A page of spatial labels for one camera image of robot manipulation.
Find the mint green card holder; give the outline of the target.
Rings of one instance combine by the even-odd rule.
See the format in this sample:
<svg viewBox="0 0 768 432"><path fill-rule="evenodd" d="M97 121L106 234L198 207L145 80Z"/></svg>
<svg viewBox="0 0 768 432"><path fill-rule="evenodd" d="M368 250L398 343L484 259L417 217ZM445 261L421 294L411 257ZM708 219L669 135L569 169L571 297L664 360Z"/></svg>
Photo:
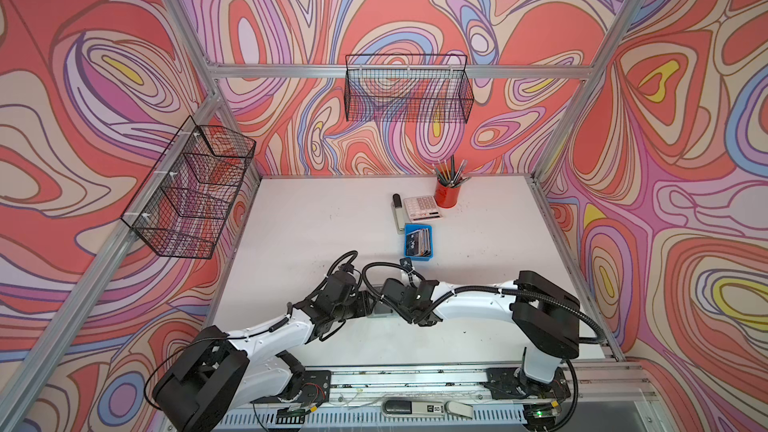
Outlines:
<svg viewBox="0 0 768 432"><path fill-rule="evenodd" d="M395 315L393 309L379 300L376 294L379 292L376 288L366 288L367 305L366 315L368 318L387 318Z"/></svg>

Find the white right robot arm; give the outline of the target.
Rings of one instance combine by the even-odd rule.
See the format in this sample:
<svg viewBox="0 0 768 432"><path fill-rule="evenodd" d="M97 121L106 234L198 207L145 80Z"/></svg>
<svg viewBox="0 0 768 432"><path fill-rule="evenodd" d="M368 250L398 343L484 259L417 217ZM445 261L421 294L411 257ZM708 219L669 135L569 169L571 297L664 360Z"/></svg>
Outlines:
<svg viewBox="0 0 768 432"><path fill-rule="evenodd" d="M603 328L582 312L578 298L530 270L501 285L455 285L422 277L405 284L388 278L371 293L376 304L419 327L488 319L521 330L529 345L520 366L487 371L483 386L495 400L571 397L575 391L568 388L562 367L579 357L581 345L606 341Z"/></svg>

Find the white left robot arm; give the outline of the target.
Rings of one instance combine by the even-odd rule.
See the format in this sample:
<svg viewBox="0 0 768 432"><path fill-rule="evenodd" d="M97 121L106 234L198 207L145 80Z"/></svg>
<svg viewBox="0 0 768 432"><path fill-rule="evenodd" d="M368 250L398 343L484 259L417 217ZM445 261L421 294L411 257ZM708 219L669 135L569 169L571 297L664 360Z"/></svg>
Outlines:
<svg viewBox="0 0 768 432"><path fill-rule="evenodd" d="M261 399L294 402L313 391L310 404L327 395L309 379L291 349L326 341L352 319L371 313L354 261L346 252L303 300L282 316L246 329L204 328L190 344L172 353L147 379L143 395L178 431L211 431L233 408Z"/></svg>

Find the blue plastic card tray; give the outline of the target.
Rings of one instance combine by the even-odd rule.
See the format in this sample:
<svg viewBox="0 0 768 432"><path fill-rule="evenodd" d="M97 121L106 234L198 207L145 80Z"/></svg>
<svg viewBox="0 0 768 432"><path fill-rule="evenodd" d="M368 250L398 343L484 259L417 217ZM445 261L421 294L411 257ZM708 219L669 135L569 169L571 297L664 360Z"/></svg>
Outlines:
<svg viewBox="0 0 768 432"><path fill-rule="evenodd" d="M433 257L433 230L426 224L405 226L404 255L414 261L429 261Z"/></svg>

